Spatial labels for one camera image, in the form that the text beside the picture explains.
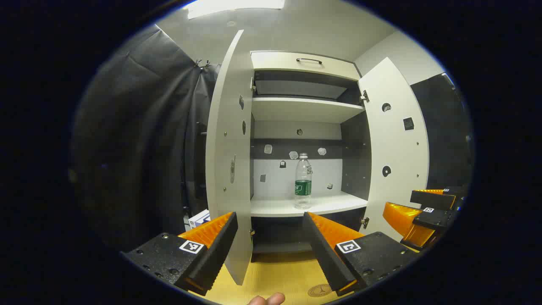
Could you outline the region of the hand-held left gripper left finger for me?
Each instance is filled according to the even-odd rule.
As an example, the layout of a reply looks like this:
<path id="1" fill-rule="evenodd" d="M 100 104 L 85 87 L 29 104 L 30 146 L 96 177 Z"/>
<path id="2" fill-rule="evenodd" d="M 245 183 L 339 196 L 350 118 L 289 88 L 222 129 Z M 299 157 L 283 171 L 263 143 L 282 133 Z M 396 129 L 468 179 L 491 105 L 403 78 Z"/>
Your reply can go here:
<path id="1" fill-rule="evenodd" d="M 238 231 L 229 212 L 182 234 L 160 233 L 121 255 L 161 282 L 201 296 L 212 289 Z"/>

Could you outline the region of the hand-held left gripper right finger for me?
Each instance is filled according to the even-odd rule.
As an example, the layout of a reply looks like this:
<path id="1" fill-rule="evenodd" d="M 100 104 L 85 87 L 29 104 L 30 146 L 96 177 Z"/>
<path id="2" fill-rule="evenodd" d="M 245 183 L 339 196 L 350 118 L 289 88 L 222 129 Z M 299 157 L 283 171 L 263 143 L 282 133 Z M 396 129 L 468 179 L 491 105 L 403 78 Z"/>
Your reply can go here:
<path id="1" fill-rule="evenodd" d="M 331 290 L 339 297 L 383 282 L 420 256 L 384 233 L 364 235 L 311 212 L 304 212 L 303 229 Z"/>

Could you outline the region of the white cabinet door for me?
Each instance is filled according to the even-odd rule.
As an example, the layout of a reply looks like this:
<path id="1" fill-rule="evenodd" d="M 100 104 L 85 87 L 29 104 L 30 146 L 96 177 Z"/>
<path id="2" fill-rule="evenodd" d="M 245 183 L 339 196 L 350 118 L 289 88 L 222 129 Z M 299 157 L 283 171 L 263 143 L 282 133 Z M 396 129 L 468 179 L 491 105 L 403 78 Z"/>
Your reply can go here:
<path id="1" fill-rule="evenodd" d="M 235 212 L 238 230 L 225 266 L 241 286 L 252 256 L 250 135 L 254 68 L 244 34 L 234 36 L 219 69 L 207 124 L 205 177 L 212 218 Z"/>
<path id="2" fill-rule="evenodd" d="M 371 182 L 363 234 L 381 232 L 400 241 L 403 237 L 383 217 L 385 203 L 414 207 L 413 190 L 426 189 L 429 143 L 418 100 L 408 81 L 384 58 L 359 81 L 368 95 L 365 113 L 371 143 Z"/>

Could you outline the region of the clear plastic bottle green label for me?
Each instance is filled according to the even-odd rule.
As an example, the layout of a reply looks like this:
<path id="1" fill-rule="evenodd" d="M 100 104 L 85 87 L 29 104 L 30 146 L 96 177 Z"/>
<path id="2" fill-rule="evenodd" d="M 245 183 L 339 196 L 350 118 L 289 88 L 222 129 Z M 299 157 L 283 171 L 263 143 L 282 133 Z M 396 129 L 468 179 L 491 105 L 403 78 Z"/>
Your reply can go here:
<path id="1" fill-rule="evenodd" d="M 299 210 L 308 210 L 311 207 L 312 175 L 313 170 L 308 160 L 308 153 L 301 153 L 294 181 L 294 207 Z"/>

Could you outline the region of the white cabinet drawer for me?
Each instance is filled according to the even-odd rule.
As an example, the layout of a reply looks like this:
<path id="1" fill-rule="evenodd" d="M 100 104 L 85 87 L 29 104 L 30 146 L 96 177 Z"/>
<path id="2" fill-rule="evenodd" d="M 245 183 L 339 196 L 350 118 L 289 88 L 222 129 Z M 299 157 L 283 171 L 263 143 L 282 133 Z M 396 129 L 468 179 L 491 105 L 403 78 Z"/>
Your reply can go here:
<path id="1" fill-rule="evenodd" d="M 256 71 L 306 72 L 353 81 L 362 78 L 354 62 L 321 54 L 257 50 L 251 51 L 250 57 L 252 66 Z"/>

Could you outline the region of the white book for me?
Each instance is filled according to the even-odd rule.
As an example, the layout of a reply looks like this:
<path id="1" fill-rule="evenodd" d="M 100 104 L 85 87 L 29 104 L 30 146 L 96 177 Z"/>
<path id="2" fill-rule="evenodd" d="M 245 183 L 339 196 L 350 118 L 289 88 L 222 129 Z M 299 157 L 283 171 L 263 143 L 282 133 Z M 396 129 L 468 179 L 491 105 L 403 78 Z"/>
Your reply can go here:
<path id="1" fill-rule="evenodd" d="M 203 210 L 188 219 L 188 224 L 191 229 L 197 228 L 207 222 L 210 222 L 209 210 Z"/>

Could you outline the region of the black backdrop cloth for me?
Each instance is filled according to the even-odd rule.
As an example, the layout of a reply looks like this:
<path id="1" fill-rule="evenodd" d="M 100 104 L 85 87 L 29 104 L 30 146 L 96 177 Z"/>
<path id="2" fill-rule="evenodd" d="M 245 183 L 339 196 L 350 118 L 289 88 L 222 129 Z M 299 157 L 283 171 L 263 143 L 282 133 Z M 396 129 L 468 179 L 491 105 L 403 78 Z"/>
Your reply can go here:
<path id="1" fill-rule="evenodd" d="M 244 34 L 250 52 L 266 50 L 248 30 Z M 76 112 L 71 150 L 83 210 L 111 247 L 129 250 L 160 231 L 180 232 L 186 206 L 193 213 L 209 210 L 206 135 L 221 66 L 195 67 L 174 40 L 151 25 L 97 70 Z M 430 80 L 423 87 L 409 83 L 428 136 L 426 189 L 468 193 L 470 121 L 449 77 L 442 73 L 433 80 L 433 87 Z"/>

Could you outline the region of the ceiling light panel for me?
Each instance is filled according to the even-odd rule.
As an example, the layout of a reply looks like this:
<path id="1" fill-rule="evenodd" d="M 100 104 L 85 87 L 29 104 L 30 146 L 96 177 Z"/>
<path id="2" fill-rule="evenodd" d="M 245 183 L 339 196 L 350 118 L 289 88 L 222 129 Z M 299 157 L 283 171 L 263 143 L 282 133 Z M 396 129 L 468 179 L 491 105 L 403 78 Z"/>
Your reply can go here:
<path id="1" fill-rule="evenodd" d="M 188 19 L 195 19 L 217 12 L 248 8 L 277 9 L 284 7 L 286 0 L 195 0 L 182 7 L 188 12 Z"/>

